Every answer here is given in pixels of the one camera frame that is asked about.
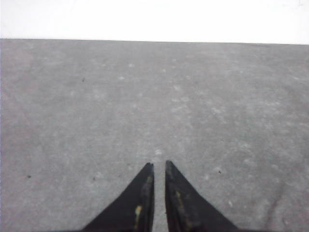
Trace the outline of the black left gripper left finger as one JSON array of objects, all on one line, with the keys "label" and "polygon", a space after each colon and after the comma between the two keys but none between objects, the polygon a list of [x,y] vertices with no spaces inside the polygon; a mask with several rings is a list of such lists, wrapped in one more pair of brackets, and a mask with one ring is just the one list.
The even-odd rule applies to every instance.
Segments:
[{"label": "black left gripper left finger", "polygon": [[155,208],[154,165],[147,163],[83,232],[150,232]]}]

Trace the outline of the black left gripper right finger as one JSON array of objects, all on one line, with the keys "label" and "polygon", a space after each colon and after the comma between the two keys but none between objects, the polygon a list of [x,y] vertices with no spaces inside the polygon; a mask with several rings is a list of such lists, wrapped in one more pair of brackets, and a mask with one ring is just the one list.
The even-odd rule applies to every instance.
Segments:
[{"label": "black left gripper right finger", "polygon": [[165,206],[170,232],[235,232],[238,227],[206,201],[167,160]]}]

